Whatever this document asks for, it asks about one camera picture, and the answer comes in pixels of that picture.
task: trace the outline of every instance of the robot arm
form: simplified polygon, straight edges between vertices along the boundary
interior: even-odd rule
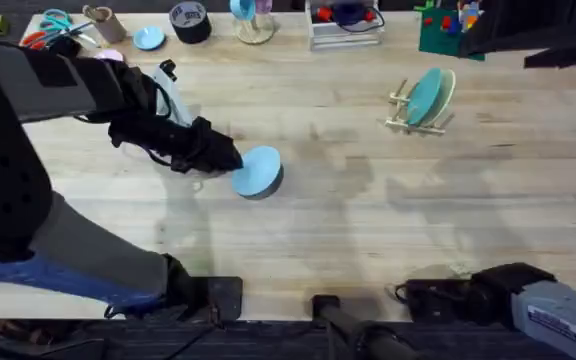
[[[415,322],[499,322],[576,359],[576,291],[543,270],[507,264],[470,280],[408,280],[399,290]]]
[[[194,278],[177,260],[111,234],[53,192],[22,129],[26,122],[86,116],[90,123],[110,123],[113,145],[140,146],[173,171],[240,168],[232,139],[209,121],[170,120],[183,109],[160,85],[173,81],[165,65],[167,76],[157,82],[124,63],[0,44],[0,282],[99,299],[113,312],[201,306]]]

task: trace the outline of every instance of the wooden tabletop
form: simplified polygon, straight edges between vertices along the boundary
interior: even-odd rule
[[[386,14],[384,43],[312,53],[303,14],[249,46],[232,15],[188,46],[167,14],[120,15],[134,32],[169,34],[142,52],[115,48],[146,73],[177,63],[182,98],[241,152],[274,146],[285,178],[263,201],[230,175],[181,175],[139,149],[112,147],[105,125],[27,125],[54,188],[81,213],[193,275],[237,275],[246,319],[306,319],[308,299],[337,294],[366,318],[406,319],[384,286],[524,261],[576,288],[576,68],[524,70],[526,53],[484,63],[421,53],[419,16]],[[30,25],[34,30],[35,16]],[[384,128],[387,97],[431,67],[453,69],[455,118],[441,138]],[[104,304],[0,284],[0,317],[101,317]]]

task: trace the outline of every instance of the black cable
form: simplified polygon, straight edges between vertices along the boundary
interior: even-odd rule
[[[164,98],[164,103],[166,104],[167,109],[165,115],[156,115],[156,116],[168,120],[170,118],[170,115],[172,114],[172,107],[170,106],[170,96],[158,82],[155,81],[154,84],[157,90],[161,91],[161,96]]]
[[[373,26],[367,27],[367,28],[362,29],[362,30],[352,30],[352,29],[347,28],[345,25],[341,25],[341,24],[338,23],[338,22],[335,22],[335,23],[337,24],[337,26],[339,26],[339,27],[342,28],[343,30],[346,30],[346,31],[348,31],[349,33],[355,33],[355,34],[356,34],[356,33],[368,32],[368,31],[375,30],[375,29],[379,29],[379,28],[382,28],[382,27],[386,26],[386,20],[384,19],[383,15],[381,15],[381,12],[380,12],[379,10],[377,10],[374,6],[367,6],[366,9],[369,9],[369,10],[371,10],[372,12],[374,12],[374,13],[379,17],[379,20],[381,21],[381,23],[379,23],[379,24],[377,24],[377,25],[373,25]]]
[[[199,333],[197,333],[197,335],[195,335],[187,343],[182,345],[179,349],[175,350],[170,355],[168,355],[164,358],[161,358],[160,360],[172,360],[172,359],[174,359],[175,357],[179,356],[179,354],[183,353],[184,351],[188,350],[188,348],[190,348],[191,346],[196,344],[197,341],[201,340],[205,336],[212,333],[215,329],[219,329],[219,327],[216,324],[211,324],[209,327],[207,327],[207,328],[203,329],[202,331],[200,331]],[[287,340],[295,340],[299,337],[307,335],[314,329],[316,329],[316,327],[314,326],[314,324],[311,323],[308,325],[308,327],[301,329],[300,331],[296,331],[295,333],[292,333],[292,334],[281,334],[279,336],[277,336],[277,335],[263,336],[263,335],[259,335],[259,334],[254,334],[254,335],[255,335],[255,338],[263,339],[264,341],[277,340],[277,341],[283,342],[283,341],[287,341]]]
[[[406,288],[406,284],[400,284],[395,286],[395,292],[393,293],[393,295],[395,295],[395,298],[397,299],[397,301],[399,301],[400,303],[406,305],[408,303],[408,299],[406,299],[404,296],[401,296],[401,294],[399,294],[399,291],[401,289],[405,289]]]

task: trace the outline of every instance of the black tape roll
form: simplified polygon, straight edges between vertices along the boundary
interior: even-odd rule
[[[170,10],[170,23],[179,40],[196,44],[210,36],[212,27],[206,8],[197,1],[182,1]]]

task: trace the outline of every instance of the light blue dish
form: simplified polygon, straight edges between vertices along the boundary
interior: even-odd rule
[[[421,125],[421,120],[428,114],[432,104],[437,100],[440,86],[441,69],[439,68],[428,70],[426,75],[419,80],[412,94],[410,94],[410,103],[408,103],[408,125]]]
[[[256,11],[255,0],[230,0],[230,12],[237,20],[250,21],[255,17]]]
[[[270,146],[258,146],[242,156],[244,167],[232,175],[232,187],[247,197],[263,193],[273,185],[281,171],[279,151]]]
[[[140,50],[154,50],[164,43],[166,36],[157,26],[146,26],[135,33],[132,43]]]

